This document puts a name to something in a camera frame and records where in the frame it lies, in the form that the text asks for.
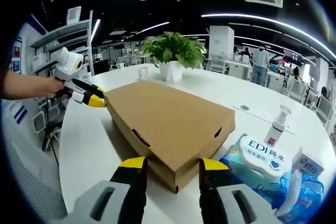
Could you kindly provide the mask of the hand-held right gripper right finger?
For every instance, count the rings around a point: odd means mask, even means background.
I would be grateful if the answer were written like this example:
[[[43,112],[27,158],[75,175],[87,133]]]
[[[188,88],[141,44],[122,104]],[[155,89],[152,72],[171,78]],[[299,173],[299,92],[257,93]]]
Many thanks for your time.
[[[199,160],[199,188],[203,223],[278,223],[270,203],[219,161]]]

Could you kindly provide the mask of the person's left hand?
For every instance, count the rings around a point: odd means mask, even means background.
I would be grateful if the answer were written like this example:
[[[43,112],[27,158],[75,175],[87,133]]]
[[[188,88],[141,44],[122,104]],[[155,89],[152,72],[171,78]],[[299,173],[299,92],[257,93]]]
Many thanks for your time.
[[[41,77],[37,85],[37,96],[54,98],[65,87],[62,80],[56,77]]]

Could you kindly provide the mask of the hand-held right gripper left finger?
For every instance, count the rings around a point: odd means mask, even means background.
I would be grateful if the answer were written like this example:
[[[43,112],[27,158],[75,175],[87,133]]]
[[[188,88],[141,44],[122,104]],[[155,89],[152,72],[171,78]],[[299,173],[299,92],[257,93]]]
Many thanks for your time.
[[[65,223],[141,223],[146,205],[148,159],[124,160],[109,181],[83,193]]]

